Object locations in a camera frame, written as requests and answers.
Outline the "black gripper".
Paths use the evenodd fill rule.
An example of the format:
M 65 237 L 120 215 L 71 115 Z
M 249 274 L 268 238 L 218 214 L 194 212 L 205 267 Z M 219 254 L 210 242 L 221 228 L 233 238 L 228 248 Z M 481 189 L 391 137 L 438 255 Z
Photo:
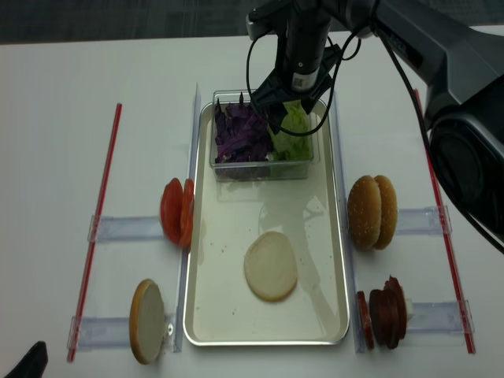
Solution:
M 274 69 L 265 81 L 250 94 L 250 100 L 257 109 L 267 109 L 266 117 L 273 134 L 287 115 L 284 102 L 300 101 L 309 115 L 318 99 L 332 86 L 331 69 L 342 60 L 342 50 L 338 45 L 322 46 L 316 51 L 320 58 L 317 68 L 308 73 L 300 73 L 287 62 L 287 36 L 277 39 Z

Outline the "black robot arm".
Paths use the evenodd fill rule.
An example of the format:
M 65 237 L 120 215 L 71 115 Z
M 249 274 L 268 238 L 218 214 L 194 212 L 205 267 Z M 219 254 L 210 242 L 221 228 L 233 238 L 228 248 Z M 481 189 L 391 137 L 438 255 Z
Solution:
M 271 1 L 247 15 L 249 37 L 277 37 L 274 69 L 250 99 L 280 125 L 285 102 L 310 112 L 332 91 L 343 48 L 328 46 L 332 20 L 354 38 L 375 35 L 394 63 L 427 85 L 418 108 L 432 167 L 458 211 L 484 236 L 503 237 L 503 39 L 416 1 Z

